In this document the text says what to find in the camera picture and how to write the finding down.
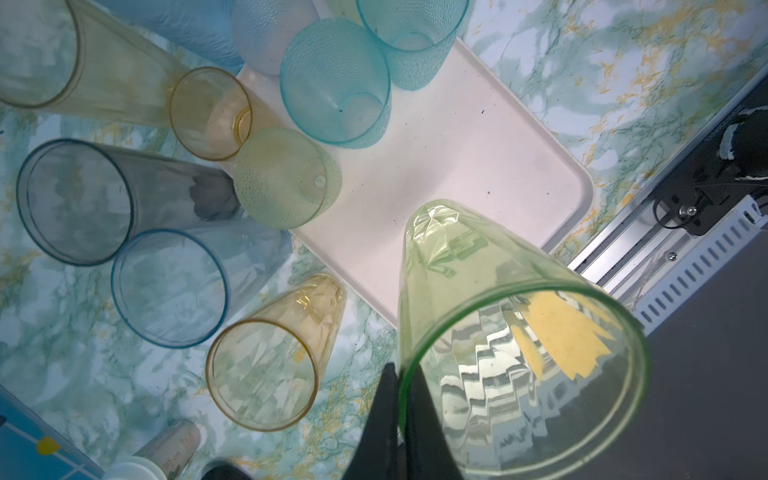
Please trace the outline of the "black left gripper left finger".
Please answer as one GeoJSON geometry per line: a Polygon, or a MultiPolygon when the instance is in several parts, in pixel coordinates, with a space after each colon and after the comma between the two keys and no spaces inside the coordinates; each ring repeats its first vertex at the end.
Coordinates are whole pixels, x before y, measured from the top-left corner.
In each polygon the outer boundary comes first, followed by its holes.
{"type": "Polygon", "coordinates": [[[395,364],[390,362],[382,370],[368,419],[344,480],[397,478],[397,422],[398,377],[395,364]]]}

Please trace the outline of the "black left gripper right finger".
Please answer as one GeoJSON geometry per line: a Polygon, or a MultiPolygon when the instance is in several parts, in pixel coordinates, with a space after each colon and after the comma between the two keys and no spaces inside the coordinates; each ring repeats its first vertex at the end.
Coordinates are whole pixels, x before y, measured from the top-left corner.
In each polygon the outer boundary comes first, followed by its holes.
{"type": "Polygon", "coordinates": [[[420,367],[407,388],[405,408],[403,478],[462,479],[420,367]]]}

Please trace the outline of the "green glass column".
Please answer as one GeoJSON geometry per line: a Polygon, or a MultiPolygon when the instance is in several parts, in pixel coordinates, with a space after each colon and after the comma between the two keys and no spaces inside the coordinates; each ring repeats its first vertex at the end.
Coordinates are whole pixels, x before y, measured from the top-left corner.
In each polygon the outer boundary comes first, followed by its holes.
{"type": "Polygon", "coordinates": [[[406,223],[398,354],[464,479],[558,479],[606,450],[650,376],[641,323],[600,287],[458,202],[406,223]]]}

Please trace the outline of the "yellow glass column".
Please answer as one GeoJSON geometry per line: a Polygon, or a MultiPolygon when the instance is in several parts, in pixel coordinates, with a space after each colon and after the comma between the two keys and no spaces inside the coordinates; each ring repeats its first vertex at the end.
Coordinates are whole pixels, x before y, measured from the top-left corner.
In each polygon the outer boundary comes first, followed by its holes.
{"type": "Polygon", "coordinates": [[[329,274],[227,327],[213,342],[205,375],[215,405],[249,430],[274,432],[311,409],[342,323],[347,292],[329,274]]]}

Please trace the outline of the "grey-blue glass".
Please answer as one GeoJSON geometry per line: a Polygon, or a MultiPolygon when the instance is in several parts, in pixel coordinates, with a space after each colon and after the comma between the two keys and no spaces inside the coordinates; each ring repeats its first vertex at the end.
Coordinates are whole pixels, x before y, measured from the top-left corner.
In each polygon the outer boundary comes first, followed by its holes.
{"type": "Polygon", "coordinates": [[[289,232],[250,218],[148,230],[119,250],[113,300],[143,340],[188,348],[254,298],[291,252],[289,232]]]}

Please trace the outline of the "pale green glass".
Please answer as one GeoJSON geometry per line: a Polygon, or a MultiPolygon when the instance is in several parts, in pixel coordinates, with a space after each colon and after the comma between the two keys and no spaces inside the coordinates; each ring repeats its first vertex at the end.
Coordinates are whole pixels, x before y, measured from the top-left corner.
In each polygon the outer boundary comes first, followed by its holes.
{"type": "Polygon", "coordinates": [[[342,172],[335,159],[303,134],[267,128],[235,157],[234,187],[245,212],[279,230],[299,228],[336,201],[342,172]]]}

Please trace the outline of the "tall teal glass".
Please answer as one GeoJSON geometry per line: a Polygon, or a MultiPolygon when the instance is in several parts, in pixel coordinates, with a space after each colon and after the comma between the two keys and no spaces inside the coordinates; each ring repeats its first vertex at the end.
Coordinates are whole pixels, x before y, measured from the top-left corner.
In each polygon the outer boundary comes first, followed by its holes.
{"type": "Polygon", "coordinates": [[[377,41],[358,24],[329,18],[302,29],[285,52],[279,80],[288,115],[309,137],[362,149],[384,136],[390,69],[377,41]]]}

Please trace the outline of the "small amber glass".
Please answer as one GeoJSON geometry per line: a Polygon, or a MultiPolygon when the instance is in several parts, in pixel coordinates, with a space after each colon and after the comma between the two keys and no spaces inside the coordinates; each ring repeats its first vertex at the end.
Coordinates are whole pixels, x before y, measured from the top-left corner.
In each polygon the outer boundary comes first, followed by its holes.
{"type": "Polygon", "coordinates": [[[213,162],[235,157],[253,135],[283,125],[258,95],[215,67],[192,69],[181,77],[171,94],[169,117],[179,142],[213,162]]]}

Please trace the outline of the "tall green-teal glass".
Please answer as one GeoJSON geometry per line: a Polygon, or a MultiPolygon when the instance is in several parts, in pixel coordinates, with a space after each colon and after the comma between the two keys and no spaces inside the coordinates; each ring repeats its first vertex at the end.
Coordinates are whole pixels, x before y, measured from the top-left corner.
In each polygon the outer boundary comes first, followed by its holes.
{"type": "Polygon", "coordinates": [[[445,62],[465,20],[468,0],[362,0],[363,25],[382,47],[399,88],[428,85],[445,62]]]}

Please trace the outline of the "small clear glass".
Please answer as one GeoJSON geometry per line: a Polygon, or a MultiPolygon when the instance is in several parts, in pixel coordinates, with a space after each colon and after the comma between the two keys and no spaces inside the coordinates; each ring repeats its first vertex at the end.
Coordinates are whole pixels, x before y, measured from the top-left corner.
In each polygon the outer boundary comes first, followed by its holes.
{"type": "Polygon", "coordinates": [[[294,36],[319,19],[309,0],[235,1],[234,42],[245,64],[265,76],[278,76],[294,36]]]}

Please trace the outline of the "tall blue glass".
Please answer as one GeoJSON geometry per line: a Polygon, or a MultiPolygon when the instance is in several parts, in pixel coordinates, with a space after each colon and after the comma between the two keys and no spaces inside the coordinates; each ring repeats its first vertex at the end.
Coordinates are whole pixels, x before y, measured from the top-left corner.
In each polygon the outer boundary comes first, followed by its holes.
{"type": "Polygon", "coordinates": [[[234,41],[234,1],[104,0],[112,13],[237,73],[245,64],[234,41]]]}

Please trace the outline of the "grey glass rear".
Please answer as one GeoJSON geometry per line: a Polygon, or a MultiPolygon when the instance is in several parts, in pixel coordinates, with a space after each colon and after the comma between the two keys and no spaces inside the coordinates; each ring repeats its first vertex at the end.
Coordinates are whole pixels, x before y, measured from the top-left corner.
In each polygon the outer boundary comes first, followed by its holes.
{"type": "Polygon", "coordinates": [[[37,246],[74,266],[103,264],[144,231],[242,214],[221,169],[77,139],[33,150],[20,168],[16,198],[37,246]]]}

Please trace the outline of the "tall amber glass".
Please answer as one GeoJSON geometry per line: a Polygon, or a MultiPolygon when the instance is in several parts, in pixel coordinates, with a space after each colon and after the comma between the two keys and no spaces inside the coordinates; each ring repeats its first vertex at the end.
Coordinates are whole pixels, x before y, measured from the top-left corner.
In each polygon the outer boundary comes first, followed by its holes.
{"type": "Polygon", "coordinates": [[[185,66],[88,1],[1,4],[1,100],[167,128],[185,66]]]}

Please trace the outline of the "aluminium front rail frame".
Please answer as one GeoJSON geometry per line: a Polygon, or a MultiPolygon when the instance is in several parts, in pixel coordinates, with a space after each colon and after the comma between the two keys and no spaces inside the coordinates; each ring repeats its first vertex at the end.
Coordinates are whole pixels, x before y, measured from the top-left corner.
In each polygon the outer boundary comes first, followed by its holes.
{"type": "Polygon", "coordinates": [[[659,185],[762,79],[760,70],[571,261],[570,268],[630,310],[650,335],[767,226],[767,194],[745,196],[706,234],[654,220],[659,185]]]}

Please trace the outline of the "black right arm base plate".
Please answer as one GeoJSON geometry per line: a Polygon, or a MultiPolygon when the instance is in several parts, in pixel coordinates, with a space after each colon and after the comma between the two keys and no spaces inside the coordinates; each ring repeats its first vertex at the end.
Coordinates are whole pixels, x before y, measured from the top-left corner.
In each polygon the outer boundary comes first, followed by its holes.
{"type": "Polygon", "coordinates": [[[653,195],[654,220],[706,234],[745,196],[767,194],[767,80],[684,158],[653,195]]]}

